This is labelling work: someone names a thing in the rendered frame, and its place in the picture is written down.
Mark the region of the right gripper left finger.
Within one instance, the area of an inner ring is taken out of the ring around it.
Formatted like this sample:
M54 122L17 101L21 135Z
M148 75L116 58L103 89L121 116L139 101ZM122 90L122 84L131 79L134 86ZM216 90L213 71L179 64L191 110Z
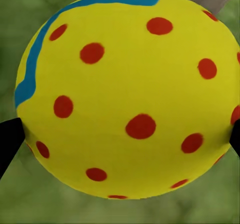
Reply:
M20 118L0 123L0 179L25 140Z

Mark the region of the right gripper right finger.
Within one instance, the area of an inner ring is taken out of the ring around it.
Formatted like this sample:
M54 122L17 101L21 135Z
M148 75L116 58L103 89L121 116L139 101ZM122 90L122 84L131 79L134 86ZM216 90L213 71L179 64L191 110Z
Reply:
M231 139L229 142L240 157L240 119L238 119L234 124Z

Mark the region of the easter egg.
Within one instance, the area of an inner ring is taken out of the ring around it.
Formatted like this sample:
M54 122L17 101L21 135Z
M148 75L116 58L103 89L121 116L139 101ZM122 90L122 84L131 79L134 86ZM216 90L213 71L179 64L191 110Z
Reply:
M240 46L191 0L76 0L26 47L15 109L64 184L106 199L162 195L232 146Z

